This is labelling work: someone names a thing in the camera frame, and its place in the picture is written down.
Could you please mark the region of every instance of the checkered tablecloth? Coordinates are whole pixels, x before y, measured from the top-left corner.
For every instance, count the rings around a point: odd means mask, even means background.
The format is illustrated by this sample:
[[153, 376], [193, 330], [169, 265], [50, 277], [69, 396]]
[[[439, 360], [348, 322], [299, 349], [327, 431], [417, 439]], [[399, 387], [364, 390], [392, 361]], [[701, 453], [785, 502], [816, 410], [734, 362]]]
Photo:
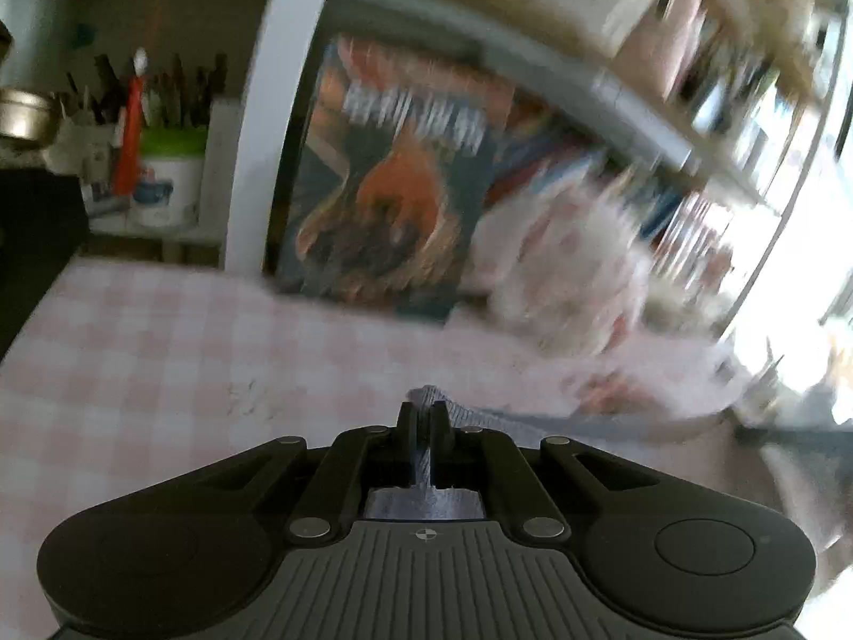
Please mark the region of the checkered tablecloth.
[[54, 630], [36, 555], [75, 512], [279, 435], [392, 425], [415, 387], [566, 413], [569, 370], [470, 317], [401, 322], [215, 271], [74, 260], [0, 366], [0, 637]]

